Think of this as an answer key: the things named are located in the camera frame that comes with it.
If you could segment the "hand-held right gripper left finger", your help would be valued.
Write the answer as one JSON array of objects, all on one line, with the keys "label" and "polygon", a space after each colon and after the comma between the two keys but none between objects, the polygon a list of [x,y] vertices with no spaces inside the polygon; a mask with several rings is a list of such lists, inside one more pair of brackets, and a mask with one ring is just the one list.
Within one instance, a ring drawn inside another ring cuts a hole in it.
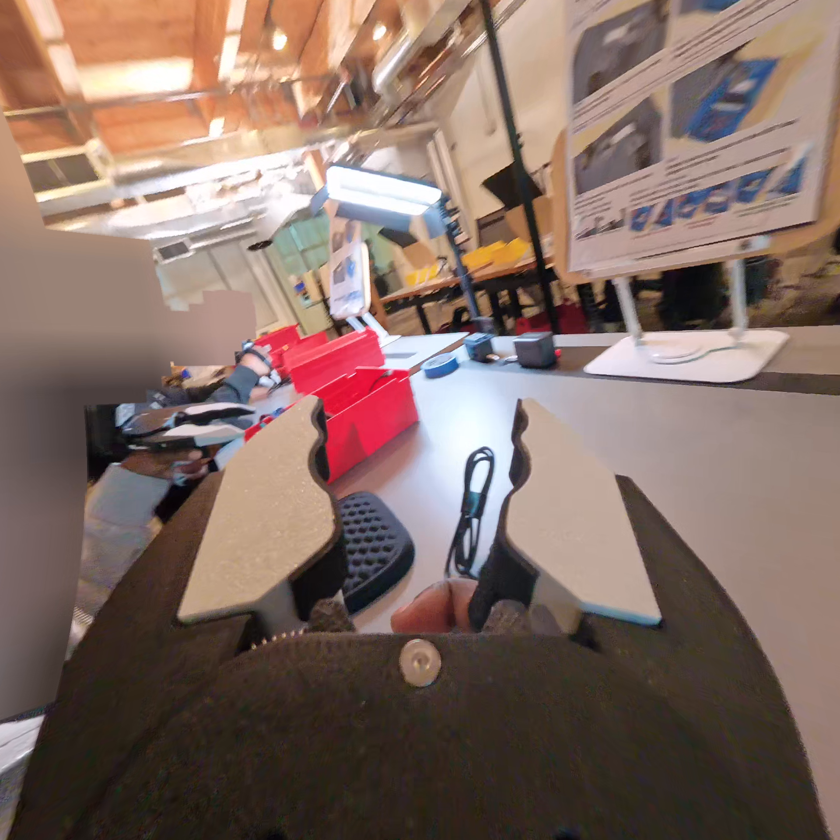
[{"label": "hand-held right gripper left finger", "polygon": [[307,395],[228,461],[176,617],[250,616],[266,636],[302,630],[349,569],[329,486],[322,399]]}]

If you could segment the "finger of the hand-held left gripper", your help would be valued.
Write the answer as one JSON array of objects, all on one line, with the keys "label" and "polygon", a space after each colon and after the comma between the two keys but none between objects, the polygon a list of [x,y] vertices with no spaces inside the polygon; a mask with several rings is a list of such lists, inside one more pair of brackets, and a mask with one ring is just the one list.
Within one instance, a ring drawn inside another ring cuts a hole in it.
[{"label": "finger of the hand-held left gripper", "polygon": [[184,424],[160,434],[160,449],[205,449],[223,447],[242,438],[245,430],[229,423]]},{"label": "finger of the hand-held left gripper", "polygon": [[233,402],[205,402],[178,408],[172,415],[173,425],[209,425],[250,417],[255,413],[253,406]]}]

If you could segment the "white poster stand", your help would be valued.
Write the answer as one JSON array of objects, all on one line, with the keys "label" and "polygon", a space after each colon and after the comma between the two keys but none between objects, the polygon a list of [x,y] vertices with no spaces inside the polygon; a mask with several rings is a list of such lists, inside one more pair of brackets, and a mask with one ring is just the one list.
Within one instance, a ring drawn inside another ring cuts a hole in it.
[{"label": "white poster stand", "polygon": [[359,333],[373,332],[387,369],[415,372],[436,352],[436,344],[432,337],[426,335],[404,337],[390,333],[388,328],[379,323],[370,312],[359,317],[347,318],[346,324]]},{"label": "white poster stand", "polygon": [[778,329],[752,329],[746,302],[745,259],[768,251],[771,236],[742,238],[727,261],[732,326],[729,330],[645,332],[638,320],[629,276],[613,285],[628,335],[584,367],[588,375],[705,385],[749,381],[789,342]]}]

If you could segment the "cardboard box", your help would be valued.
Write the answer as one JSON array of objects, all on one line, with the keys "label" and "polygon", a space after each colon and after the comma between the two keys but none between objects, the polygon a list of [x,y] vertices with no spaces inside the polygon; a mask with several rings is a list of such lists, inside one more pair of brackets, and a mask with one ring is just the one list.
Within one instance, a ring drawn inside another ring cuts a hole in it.
[{"label": "cardboard box", "polygon": [[[541,249],[544,254],[553,252],[553,197],[538,196],[532,200],[532,211],[535,225],[540,236]],[[532,238],[524,205],[519,205],[506,211],[506,223],[516,238],[527,246],[532,246]]]}]

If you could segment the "black textured pad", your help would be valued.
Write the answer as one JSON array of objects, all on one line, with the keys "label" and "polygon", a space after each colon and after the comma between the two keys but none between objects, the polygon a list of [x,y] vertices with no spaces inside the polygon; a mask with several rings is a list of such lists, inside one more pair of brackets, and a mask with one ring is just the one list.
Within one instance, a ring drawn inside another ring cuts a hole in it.
[{"label": "black textured pad", "polygon": [[378,496],[358,491],[339,499],[348,560],[342,594],[348,614],[362,613],[394,589],[413,567],[414,542]]}]

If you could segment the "instruction poster board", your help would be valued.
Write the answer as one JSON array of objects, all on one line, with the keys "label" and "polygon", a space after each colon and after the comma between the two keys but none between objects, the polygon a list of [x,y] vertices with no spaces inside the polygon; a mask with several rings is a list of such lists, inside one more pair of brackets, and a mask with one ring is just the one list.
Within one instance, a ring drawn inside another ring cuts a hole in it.
[{"label": "instruction poster board", "polygon": [[565,2],[555,255],[608,278],[838,221],[838,1]]},{"label": "instruction poster board", "polygon": [[334,217],[329,227],[329,312],[333,321],[359,319],[371,309],[371,266],[362,223]]}]

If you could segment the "wooden work table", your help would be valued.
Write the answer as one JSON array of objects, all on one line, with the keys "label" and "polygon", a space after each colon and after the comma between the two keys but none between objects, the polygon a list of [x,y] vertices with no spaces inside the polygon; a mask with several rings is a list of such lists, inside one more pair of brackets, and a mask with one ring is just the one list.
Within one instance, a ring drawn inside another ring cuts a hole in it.
[{"label": "wooden work table", "polygon": [[[483,294],[490,306],[490,330],[497,335],[508,335],[508,319],[522,315],[518,293],[528,287],[541,289],[540,274],[535,259],[526,259],[513,266],[485,266],[471,276],[475,295]],[[431,335],[434,330],[427,318],[426,305],[442,301],[467,302],[467,296],[457,276],[444,276],[426,281],[418,286],[393,292],[381,299],[385,314],[414,311],[423,333]]]}]

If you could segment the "grey cube charger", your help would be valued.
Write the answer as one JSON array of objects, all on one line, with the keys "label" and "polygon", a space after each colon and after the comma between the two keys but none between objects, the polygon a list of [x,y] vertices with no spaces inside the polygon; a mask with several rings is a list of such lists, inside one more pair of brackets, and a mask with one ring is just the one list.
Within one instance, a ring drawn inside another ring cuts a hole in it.
[{"label": "grey cube charger", "polygon": [[513,340],[516,364],[526,370],[549,370],[556,367],[559,349],[551,332],[525,332]]}]

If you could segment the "person's grey zip jacket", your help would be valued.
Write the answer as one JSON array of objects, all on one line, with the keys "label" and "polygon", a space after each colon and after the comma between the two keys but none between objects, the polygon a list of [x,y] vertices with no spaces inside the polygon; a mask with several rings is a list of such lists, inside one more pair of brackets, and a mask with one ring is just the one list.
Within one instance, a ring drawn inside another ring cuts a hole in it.
[{"label": "person's grey zip jacket", "polygon": [[86,528],[114,526],[139,529],[153,519],[171,482],[134,473],[119,464],[105,469],[85,506]]}]

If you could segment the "red plastic bin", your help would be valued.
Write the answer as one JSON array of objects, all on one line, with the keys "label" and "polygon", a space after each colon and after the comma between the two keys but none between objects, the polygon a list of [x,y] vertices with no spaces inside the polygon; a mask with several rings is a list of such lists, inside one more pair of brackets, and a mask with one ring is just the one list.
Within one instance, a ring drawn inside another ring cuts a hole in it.
[{"label": "red plastic bin", "polygon": [[305,396],[359,368],[384,366],[377,334],[363,329],[332,340],[324,332],[301,339],[283,353],[281,367],[295,391]]},{"label": "red plastic bin", "polygon": [[328,342],[325,332],[301,336],[298,325],[292,325],[258,336],[255,346],[263,348],[274,369],[280,371],[299,364]]},{"label": "red plastic bin", "polygon": [[407,371],[359,367],[318,388],[327,417],[329,482],[418,423]]}]

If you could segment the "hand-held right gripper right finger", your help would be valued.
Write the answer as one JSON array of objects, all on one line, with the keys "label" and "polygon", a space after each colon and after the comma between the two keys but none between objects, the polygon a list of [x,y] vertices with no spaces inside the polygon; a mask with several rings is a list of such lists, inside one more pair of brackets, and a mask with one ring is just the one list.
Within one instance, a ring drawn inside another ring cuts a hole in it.
[{"label": "hand-held right gripper right finger", "polygon": [[659,626],[616,475],[536,400],[518,400],[514,415],[511,489],[469,603],[471,627],[482,630],[500,602],[535,608],[568,635],[587,615]]}]

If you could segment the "black desk lamp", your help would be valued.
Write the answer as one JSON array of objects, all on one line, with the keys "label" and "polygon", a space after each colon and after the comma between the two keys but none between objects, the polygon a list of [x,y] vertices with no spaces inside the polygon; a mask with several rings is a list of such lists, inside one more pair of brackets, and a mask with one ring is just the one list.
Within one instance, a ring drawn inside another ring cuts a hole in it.
[{"label": "black desk lamp", "polygon": [[463,231],[449,195],[435,184],[403,175],[362,167],[331,164],[324,185],[309,205],[312,215],[324,211],[330,219],[341,217],[408,233],[414,219],[421,219],[430,238],[444,235],[455,262],[455,275],[467,296],[467,309],[480,332],[494,334],[491,321],[479,310],[471,274],[463,263],[459,238]]}]

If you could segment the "person's right hand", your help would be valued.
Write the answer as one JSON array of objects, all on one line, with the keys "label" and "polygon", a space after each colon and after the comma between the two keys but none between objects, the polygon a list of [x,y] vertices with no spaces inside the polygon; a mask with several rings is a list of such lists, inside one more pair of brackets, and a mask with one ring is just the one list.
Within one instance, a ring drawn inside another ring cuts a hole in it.
[{"label": "person's right hand", "polygon": [[393,613],[393,633],[471,633],[473,629],[469,621],[469,603],[476,586],[476,581],[454,578],[429,586]]}]

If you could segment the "silver air duct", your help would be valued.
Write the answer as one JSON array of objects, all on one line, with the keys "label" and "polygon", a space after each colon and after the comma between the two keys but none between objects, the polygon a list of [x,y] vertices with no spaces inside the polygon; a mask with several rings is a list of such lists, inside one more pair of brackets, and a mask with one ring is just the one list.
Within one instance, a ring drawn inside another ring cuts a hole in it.
[{"label": "silver air duct", "polygon": [[372,74],[372,87],[382,100],[396,95],[397,78],[423,49],[434,46],[452,29],[470,1],[413,1],[401,9],[402,29]]}]

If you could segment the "black metal pole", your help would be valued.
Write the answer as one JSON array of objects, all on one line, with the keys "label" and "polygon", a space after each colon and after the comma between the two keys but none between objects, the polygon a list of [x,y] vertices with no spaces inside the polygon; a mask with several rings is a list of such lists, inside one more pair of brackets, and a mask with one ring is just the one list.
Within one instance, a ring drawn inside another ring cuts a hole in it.
[{"label": "black metal pole", "polygon": [[492,12],[490,1],[479,1],[479,9],[482,15],[484,29],[486,33],[486,42],[490,52],[490,62],[493,69],[493,75],[496,81],[497,94],[500,101],[502,117],[506,126],[508,142],[512,156],[513,173],[516,180],[521,204],[526,208],[526,215],[528,219],[528,226],[530,228],[530,235],[532,238],[532,251],[535,261],[535,270],[538,274],[539,286],[542,291],[543,309],[548,317],[549,326],[552,334],[560,334],[560,320],[555,311],[555,301],[553,298],[552,280],[550,277],[549,268],[546,265],[543,251],[540,244],[540,236],[536,228],[534,215],[532,211],[532,195],[530,191],[530,175],[526,170],[522,156],[522,143],[518,126],[516,123],[515,113],[512,107],[511,95],[508,87],[508,79],[503,64],[501,55],[501,48],[497,35],[497,27],[495,18]]}]

